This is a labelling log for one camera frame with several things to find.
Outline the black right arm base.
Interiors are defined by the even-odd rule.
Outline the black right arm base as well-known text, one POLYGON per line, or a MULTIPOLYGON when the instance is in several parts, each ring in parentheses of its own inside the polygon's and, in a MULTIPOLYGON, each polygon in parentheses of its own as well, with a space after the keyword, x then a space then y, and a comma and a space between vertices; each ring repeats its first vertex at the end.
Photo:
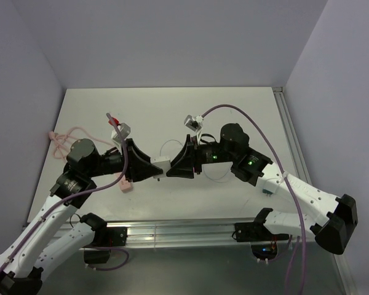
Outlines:
POLYGON ((288 241, 288 234, 273 234, 265 223, 266 221, 237 222, 231 237, 239 243, 288 241))

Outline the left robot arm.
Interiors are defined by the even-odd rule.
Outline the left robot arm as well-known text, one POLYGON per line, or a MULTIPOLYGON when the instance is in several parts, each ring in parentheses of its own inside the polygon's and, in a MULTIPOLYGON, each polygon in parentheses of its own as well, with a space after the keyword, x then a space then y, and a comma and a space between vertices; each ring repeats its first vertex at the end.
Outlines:
POLYGON ((0 294, 37 294, 50 273, 81 248, 91 248, 103 255, 87 261, 89 267, 105 263, 114 250, 113 238, 107 222, 93 213, 81 216, 55 242, 52 238, 89 196, 100 190, 94 177, 118 173, 120 179, 138 182, 164 172, 131 140, 120 151, 112 148, 104 154, 98 153, 92 140, 77 140, 66 159, 65 169, 39 213, 0 254, 0 294))

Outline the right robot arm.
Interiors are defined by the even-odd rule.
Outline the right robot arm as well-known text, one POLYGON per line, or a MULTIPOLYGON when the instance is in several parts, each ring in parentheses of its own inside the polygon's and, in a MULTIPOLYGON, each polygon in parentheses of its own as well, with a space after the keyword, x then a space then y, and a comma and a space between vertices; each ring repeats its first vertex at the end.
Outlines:
POLYGON ((337 197, 317 189, 286 171, 269 157, 249 146, 250 138, 239 124, 221 128, 220 140, 198 143, 186 137, 185 145, 173 159, 168 177, 193 179, 203 165, 228 163, 239 180, 262 193, 292 201, 296 213, 263 208, 251 222, 234 225, 237 242, 286 240, 289 236, 311 237, 324 250, 343 254, 358 224, 356 201, 350 195, 337 197))

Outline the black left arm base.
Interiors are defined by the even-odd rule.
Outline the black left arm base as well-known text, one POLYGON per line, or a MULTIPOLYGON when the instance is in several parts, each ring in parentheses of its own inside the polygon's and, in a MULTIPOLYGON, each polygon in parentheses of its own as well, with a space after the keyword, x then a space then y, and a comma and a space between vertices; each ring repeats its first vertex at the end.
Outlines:
POLYGON ((121 253, 124 261, 118 267, 122 267, 130 258, 128 251, 123 249, 126 241, 127 228, 124 226, 98 230, 92 243, 84 249, 84 262, 90 267, 100 269, 100 265, 106 264, 114 254, 121 253))

